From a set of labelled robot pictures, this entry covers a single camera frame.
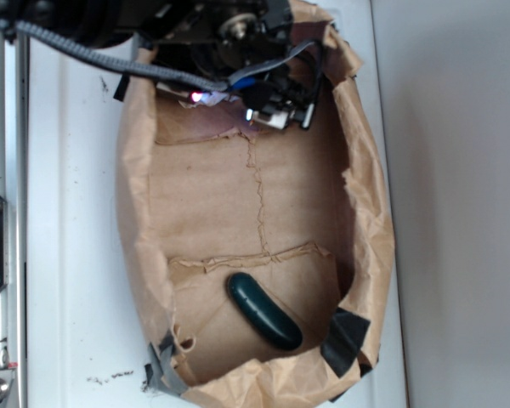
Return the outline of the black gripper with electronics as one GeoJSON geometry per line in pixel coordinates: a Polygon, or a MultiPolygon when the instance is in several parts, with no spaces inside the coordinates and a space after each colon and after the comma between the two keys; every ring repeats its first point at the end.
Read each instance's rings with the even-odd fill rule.
{"type": "Polygon", "coordinates": [[[104,48],[137,34],[158,48],[158,65],[223,82],[246,119],[310,127],[323,46],[292,38],[288,1],[81,1],[78,41],[104,48]]]}

